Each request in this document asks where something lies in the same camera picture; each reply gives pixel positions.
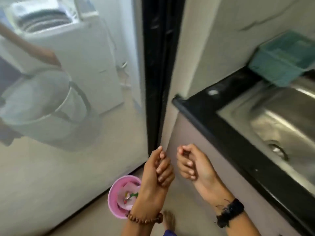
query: countertop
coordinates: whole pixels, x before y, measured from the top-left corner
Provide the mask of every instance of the countertop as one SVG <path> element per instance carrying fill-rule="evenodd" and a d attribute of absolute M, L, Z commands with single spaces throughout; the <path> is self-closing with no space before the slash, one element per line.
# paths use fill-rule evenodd
<path fill-rule="evenodd" d="M 216 113 L 261 80 L 243 67 L 187 100 L 176 95 L 172 102 L 301 235 L 315 236 L 315 198 Z"/>

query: bare foot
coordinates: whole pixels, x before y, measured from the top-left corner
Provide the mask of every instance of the bare foot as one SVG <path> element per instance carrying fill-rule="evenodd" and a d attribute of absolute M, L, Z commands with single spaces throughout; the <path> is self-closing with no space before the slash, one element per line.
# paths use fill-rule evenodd
<path fill-rule="evenodd" d="M 163 211 L 163 225 L 165 230 L 170 230 L 172 232 L 175 231 L 175 215 L 169 211 L 169 210 L 164 210 Z"/>

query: person's right hand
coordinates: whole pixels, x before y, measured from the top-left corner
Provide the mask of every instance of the person's right hand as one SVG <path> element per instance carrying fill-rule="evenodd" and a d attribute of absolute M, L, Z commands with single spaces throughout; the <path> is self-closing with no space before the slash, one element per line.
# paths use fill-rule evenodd
<path fill-rule="evenodd" d="M 234 196 L 218 177 L 207 155 L 195 144 L 181 145 L 177 148 L 177 165 L 180 174 L 192 180 L 202 198 L 211 205 L 226 205 L 227 202 L 234 200 Z"/>

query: green plastic container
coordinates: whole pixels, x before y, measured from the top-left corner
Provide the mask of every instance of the green plastic container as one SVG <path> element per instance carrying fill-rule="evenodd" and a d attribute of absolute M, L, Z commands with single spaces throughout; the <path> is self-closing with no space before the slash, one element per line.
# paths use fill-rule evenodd
<path fill-rule="evenodd" d="M 288 31 L 259 46 L 249 68 L 279 87 L 305 72 L 315 61 L 315 41 Z"/>

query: black thread bracelet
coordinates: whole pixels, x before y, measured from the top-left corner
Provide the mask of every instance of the black thread bracelet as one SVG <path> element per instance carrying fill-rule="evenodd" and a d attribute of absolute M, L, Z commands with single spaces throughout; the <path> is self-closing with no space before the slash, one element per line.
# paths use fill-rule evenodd
<path fill-rule="evenodd" d="M 223 208 L 222 214 L 217 216 L 217 225 L 220 228 L 229 226 L 229 221 L 242 212 L 244 212 L 244 205 L 238 199 L 234 199 L 233 202 Z"/>

